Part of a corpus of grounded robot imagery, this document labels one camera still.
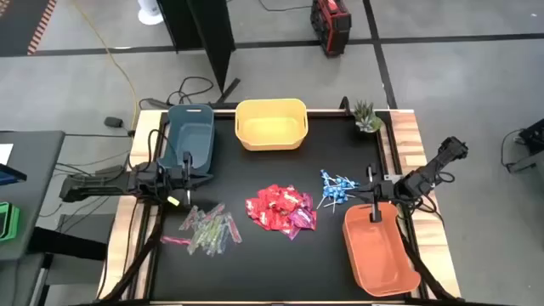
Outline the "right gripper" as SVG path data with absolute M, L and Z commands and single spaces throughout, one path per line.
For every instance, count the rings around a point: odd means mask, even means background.
M 381 221 L 381 212 L 378 207 L 378 202 L 400 202 L 400 194 L 398 186 L 391 180 L 382 180 L 374 184 L 374 176 L 376 169 L 374 164 L 369 164 L 365 170 L 368 182 L 366 184 L 358 184 L 355 186 L 351 195 L 362 200 L 364 203 L 371 205 L 371 222 Z

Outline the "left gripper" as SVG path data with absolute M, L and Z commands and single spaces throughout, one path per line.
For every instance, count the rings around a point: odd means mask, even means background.
M 181 203 L 179 198 L 176 198 L 172 193 L 175 190 L 184 188 L 185 185 L 185 204 L 191 205 L 192 194 L 212 179 L 213 176 L 209 173 L 196 170 L 193 168 L 193 157 L 189 152 L 183 154 L 183 166 L 166 167 L 161 163 L 158 164 L 158 187 L 157 195 L 161 201 L 168 203 Z

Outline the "red twisted candy stick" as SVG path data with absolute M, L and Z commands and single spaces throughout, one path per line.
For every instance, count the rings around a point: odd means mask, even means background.
M 241 235 L 240 235 L 240 232 L 235 224 L 235 220 L 233 219 L 232 215 L 230 212 L 227 212 L 225 214 L 225 220 L 226 220 L 226 224 L 229 228 L 229 232 L 230 232 L 230 235 L 233 239 L 233 242 L 234 243 L 237 243 L 237 244 L 240 244 L 242 243 L 242 239 L 241 239 Z
M 210 222 L 224 210 L 224 207 L 225 205 L 223 203 L 219 203 L 205 216 L 205 218 L 202 221 L 205 223 Z
M 191 225 L 198 219 L 198 206 L 193 206 L 190 209 L 189 214 L 187 215 L 184 222 L 179 226 L 179 230 L 187 230 Z

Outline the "blue twisted candy stick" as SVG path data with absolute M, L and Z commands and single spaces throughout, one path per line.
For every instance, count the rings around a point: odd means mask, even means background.
M 230 237 L 231 237 L 230 223 L 225 221 L 222 224 L 222 231 L 218 239 L 218 248 L 217 248 L 218 254 L 223 254 L 225 252 L 227 244 L 228 244 L 228 240 L 230 239 Z

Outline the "yellow plastic bin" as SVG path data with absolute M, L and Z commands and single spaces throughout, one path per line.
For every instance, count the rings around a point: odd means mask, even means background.
M 308 131 L 300 99 L 247 99 L 235 108 L 235 135 L 249 151 L 295 150 Z

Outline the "blue plastic bin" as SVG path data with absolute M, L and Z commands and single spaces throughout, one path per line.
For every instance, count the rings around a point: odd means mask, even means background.
M 208 105 L 175 105 L 168 113 L 167 146 L 160 164 L 165 168 L 183 166 L 184 153 L 192 157 L 192 168 L 208 173 L 214 143 L 214 113 Z

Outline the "orange plastic bin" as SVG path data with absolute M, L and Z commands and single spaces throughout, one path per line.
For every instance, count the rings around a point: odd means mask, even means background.
M 371 221 L 371 206 L 352 206 L 344 215 L 343 236 L 354 279 L 374 297 L 409 293 L 421 283 L 397 227 L 398 209 L 381 202 L 382 220 Z

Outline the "small potted succulent plant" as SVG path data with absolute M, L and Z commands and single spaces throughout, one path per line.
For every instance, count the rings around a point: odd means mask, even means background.
M 358 100 L 354 108 L 355 125 L 362 133 L 375 133 L 381 129 L 383 120 L 376 115 L 374 104 Z

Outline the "black stand base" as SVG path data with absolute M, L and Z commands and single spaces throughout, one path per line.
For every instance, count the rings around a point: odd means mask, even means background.
M 107 254 L 107 245 L 103 242 L 36 227 L 29 240 L 27 251 L 103 261 Z

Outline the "black divider panel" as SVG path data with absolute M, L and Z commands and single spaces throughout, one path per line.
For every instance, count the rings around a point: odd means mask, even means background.
M 240 80 L 225 84 L 230 56 L 235 51 L 227 0 L 156 0 L 175 51 L 202 48 L 206 51 L 221 92 L 219 104 Z

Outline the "gray desk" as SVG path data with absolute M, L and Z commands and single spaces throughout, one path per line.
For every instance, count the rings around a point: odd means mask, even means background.
M 20 210 L 16 237 L 0 241 L 0 261 L 26 253 L 64 138 L 61 131 L 0 133 L 0 145 L 13 146 L 8 166 L 27 176 L 25 182 L 0 186 L 0 202 Z

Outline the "white tower fan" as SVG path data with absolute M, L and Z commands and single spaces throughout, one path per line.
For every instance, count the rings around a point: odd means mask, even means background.
M 138 19 L 147 26 L 154 26 L 163 22 L 162 12 L 157 0 L 137 0 L 139 5 Z

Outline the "black machine base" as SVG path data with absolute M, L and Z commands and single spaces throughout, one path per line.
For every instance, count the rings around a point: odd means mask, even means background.
M 544 118 L 523 129 L 519 136 L 528 148 L 529 155 L 509 164 L 507 170 L 510 173 L 516 173 L 533 167 L 539 162 L 544 162 Z

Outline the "red and black toolbox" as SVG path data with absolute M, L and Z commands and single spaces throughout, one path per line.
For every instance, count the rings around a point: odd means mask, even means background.
M 344 53 L 352 18 L 343 0 L 313 0 L 310 22 L 327 57 Z

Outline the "tablet with blue screen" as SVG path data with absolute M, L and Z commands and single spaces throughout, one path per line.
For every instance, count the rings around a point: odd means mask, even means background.
M 0 163 L 0 186 L 25 182 L 27 176 L 7 165 Z

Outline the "green case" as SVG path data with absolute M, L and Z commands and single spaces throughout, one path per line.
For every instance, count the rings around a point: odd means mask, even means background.
M 17 236 L 20 209 L 9 202 L 0 202 L 0 241 Z

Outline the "gray cabinet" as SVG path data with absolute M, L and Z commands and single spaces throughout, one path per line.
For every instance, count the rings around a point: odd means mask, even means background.
M 34 253 L 0 261 L 0 306 L 45 306 L 52 260 L 50 254 Z

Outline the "black mat with orange stripes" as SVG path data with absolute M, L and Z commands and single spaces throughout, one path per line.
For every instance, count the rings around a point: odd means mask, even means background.
M 57 0 L 0 0 L 0 57 L 34 54 Z

